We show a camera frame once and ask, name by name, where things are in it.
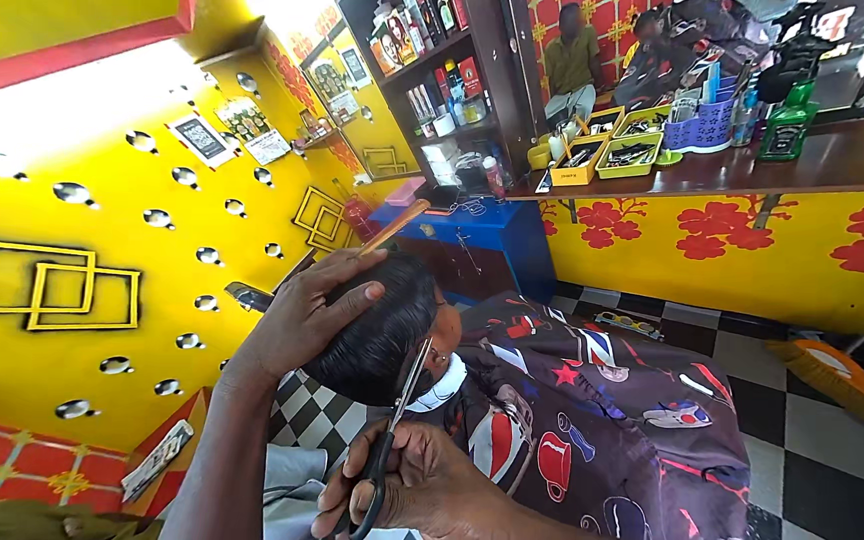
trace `red tiled wall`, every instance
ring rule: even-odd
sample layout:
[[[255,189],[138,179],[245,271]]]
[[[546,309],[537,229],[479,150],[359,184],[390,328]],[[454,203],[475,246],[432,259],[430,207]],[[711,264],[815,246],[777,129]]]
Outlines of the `red tiled wall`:
[[[126,454],[0,425],[0,501],[121,508]]]
[[[542,101],[548,102],[546,79],[546,45],[559,36],[559,9],[578,3],[585,21],[595,27],[599,37],[599,60],[606,79],[618,81],[622,75],[622,59],[636,41],[632,34],[632,17],[652,7],[652,0],[531,0],[532,39],[538,58]]]

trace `hair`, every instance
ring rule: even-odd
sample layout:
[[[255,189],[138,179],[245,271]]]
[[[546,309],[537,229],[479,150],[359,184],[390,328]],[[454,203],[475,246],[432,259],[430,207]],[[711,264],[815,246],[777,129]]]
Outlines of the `hair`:
[[[561,9],[558,10],[558,24],[562,24],[563,19],[568,17],[570,12],[578,12],[578,11],[579,11],[578,2],[570,2],[568,4],[565,4],[564,6],[561,7]]]
[[[439,307],[432,274],[413,255],[401,251],[390,251],[384,261],[332,289],[325,303],[332,305],[346,292],[372,281],[385,286],[382,298],[302,369],[348,399],[390,407],[402,391],[402,364],[432,328]],[[430,387],[432,375],[423,372],[413,397]]]
[[[638,35],[645,28],[645,25],[654,22],[659,22],[659,12],[655,9],[647,9],[635,17],[634,26],[631,31],[633,34]]]

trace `yellow tray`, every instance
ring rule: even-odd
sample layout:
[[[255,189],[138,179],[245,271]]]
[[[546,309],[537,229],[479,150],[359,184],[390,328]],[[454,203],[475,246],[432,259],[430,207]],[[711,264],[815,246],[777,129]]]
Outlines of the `yellow tray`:
[[[635,122],[636,120],[640,120],[642,118],[648,118],[650,126],[657,126],[658,132],[662,132],[666,129],[666,123],[661,122],[656,124],[655,117],[656,113],[660,113],[669,116],[669,113],[672,111],[672,104],[663,104],[661,106],[653,106],[652,108],[643,108],[642,110],[634,110],[625,115],[625,120],[622,120],[622,123],[619,124],[618,128],[612,132],[613,139],[625,139],[629,137],[638,137],[640,135],[649,135],[649,133],[634,133],[631,135],[624,135],[625,130],[629,128],[629,124]]]
[[[642,133],[633,136],[626,136],[622,138],[614,138],[607,145],[606,149],[599,156],[598,161],[595,163],[595,172],[598,173],[599,178],[624,178],[629,176],[645,176],[652,172],[652,166],[656,162],[656,159],[659,157],[659,153],[662,152],[663,146],[663,137],[665,134],[662,131],[653,132],[653,133]],[[655,147],[652,149],[652,157],[646,163],[635,163],[632,165],[624,165],[621,167],[607,167],[606,162],[609,160],[609,153],[613,150],[618,150],[623,146],[632,146],[633,144],[645,142],[648,144],[654,144]]]

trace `wooden counter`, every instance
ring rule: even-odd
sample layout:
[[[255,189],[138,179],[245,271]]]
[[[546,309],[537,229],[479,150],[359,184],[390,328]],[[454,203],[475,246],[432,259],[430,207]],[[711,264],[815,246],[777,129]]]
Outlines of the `wooden counter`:
[[[864,191],[864,118],[823,124],[809,131],[801,156],[792,161],[756,161],[759,143],[717,153],[686,153],[671,167],[646,176],[593,178],[588,185],[553,186],[536,194],[543,171],[528,185],[507,192],[511,201],[725,195],[735,193],[823,193]]]

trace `hand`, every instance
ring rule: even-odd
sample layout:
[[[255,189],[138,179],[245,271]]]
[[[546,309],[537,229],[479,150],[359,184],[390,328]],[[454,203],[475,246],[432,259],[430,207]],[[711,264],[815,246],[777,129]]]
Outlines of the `hand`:
[[[346,509],[355,524],[362,523],[375,487],[368,480],[353,485],[353,478],[386,426],[388,421],[371,425],[349,445],[344,465],[318,497],[321,513],[312,523],[316,538],[328,536]],[[415,529],[432,538],[491,537],[504,529],[509,516],[525,510],[479,472],[445,431],[428,423],[395,426],[385,486],[375,527]]]
[[[385,261],[388,253],[375,250],[356,257],[357,251],[332,251],[286,281],[222,374],[246,380],[267,377],[277,384],[286,373],[324,350],[342,328],[385,293],[382,283],[369,281],[326,306],[330,290]]]

